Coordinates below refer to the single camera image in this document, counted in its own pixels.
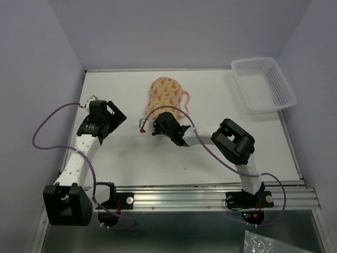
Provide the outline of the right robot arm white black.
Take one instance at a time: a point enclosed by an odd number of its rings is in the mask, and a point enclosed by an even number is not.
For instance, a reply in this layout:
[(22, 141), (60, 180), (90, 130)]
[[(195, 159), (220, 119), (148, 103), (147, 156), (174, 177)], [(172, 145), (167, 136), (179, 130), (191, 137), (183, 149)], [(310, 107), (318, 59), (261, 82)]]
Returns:
[(179, 147), (213, 145), (236, 167), (242, 182), (242, 199), (253, 206), (261, 200), (263, 182), (254, 161), (255, 140), (231, 119), (224, 119), (218, 128), (199, 129), (180, 125), (173, 114), (164, 112), (151, 123), (152, 135), (164, 135)]

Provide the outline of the aluminium mounting rail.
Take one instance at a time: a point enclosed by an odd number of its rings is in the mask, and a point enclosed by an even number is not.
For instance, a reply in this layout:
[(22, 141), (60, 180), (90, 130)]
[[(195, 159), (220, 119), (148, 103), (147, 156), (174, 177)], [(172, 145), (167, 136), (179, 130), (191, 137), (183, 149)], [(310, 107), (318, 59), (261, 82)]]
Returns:
[[(227, 211), (227, 192), (238, 186), (118, 187), (117, 193), (133, 193), (131, 212)], [(320, 210), (314, 189), (286, 187), (286, 211)]]

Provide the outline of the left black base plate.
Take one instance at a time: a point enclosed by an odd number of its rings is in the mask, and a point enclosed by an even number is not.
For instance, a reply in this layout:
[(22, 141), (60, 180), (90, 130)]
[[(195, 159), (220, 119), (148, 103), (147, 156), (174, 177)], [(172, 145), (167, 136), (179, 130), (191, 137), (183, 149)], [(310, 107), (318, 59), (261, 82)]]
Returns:
[(103, 207), (115, 210), (132, 210), (134, 204), (134, 193), (119, 192), (112, 182), (98, 182), (96, 184), (96, 200)]

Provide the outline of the clear plastic bag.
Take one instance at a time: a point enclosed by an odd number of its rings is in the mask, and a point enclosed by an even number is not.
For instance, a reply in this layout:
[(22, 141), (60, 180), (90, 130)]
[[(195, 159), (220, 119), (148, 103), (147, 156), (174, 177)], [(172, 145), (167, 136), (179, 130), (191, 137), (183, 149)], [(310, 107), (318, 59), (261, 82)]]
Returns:
[(246, 230), (243, 252), (252, 252), (252, 253), (277, 252), (275, 240)]

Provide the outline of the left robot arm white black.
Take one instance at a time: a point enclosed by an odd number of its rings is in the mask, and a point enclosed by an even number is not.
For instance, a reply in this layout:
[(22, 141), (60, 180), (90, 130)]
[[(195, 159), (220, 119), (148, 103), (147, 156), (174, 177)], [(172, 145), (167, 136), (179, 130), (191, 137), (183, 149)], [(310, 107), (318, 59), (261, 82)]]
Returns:
[(112, 101), (90, 100), (85, 108), (88, 116), (81, 123), (66, 166), (53, 185), (47, 185), (43, 199), (50, 224), (55, 226), (87, 226), (95, 208), (97, 181), (91, 193), (84, 190), (86, 175), (94, 172), (92, 160), (103, 140), (116, 130), (126, 116)]

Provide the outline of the floral mesh laundry bag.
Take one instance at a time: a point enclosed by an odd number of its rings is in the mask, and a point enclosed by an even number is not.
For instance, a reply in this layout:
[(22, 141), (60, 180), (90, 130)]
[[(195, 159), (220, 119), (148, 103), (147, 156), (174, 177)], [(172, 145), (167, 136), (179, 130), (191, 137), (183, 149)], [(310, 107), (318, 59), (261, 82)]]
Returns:
[(171, 77), (159, 77), (154, 80), (150, 87), (149, 101), (145, 108), (145, 115), (151, 113), (149, 119), (157, 119), (159, 114), (169, 112), (176, 119), (185, 117), (183, 113), (177, 110), (183, 110), (189, 114), (187, 105), (190, 101), (190, 95), (183, 90), (179, 82)]

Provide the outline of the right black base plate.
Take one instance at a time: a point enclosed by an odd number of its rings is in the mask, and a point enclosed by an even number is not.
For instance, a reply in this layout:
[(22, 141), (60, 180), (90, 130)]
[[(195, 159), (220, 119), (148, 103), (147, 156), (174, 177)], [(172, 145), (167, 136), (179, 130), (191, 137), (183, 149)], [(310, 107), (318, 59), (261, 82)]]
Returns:
[(230, 210), (248, 210), (255, 208), (273, 208), (274, 202), (270, 191), (251, 195), (244, 191), (227, 192), (225, 205)]

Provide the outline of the white plastic basket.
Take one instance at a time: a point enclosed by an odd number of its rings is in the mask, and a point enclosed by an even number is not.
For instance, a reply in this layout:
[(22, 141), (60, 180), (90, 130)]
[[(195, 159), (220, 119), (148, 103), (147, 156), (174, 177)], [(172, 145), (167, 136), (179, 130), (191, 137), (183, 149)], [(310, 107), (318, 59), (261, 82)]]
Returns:
[(295, 93), (275, 59), (235, 60), (231, 68), (249, 114), (277, 112), (297, 104)]

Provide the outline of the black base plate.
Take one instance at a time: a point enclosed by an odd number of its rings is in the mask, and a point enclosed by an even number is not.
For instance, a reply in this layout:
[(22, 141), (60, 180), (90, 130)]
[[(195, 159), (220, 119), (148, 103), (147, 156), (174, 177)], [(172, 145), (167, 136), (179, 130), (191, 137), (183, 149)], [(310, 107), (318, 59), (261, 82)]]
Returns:
[(132, 210), (134, 204), (134, 193), (119, 192), (112, 182), (98, 182), (96, 184), (96, 200), (103, 207), (115, 210)]
[(225, 205), (230, 210), (248, 210), (255, 208), (273, 208), (274, 202), (270, 191), (251, 195), (244, 191), (227, 192)]

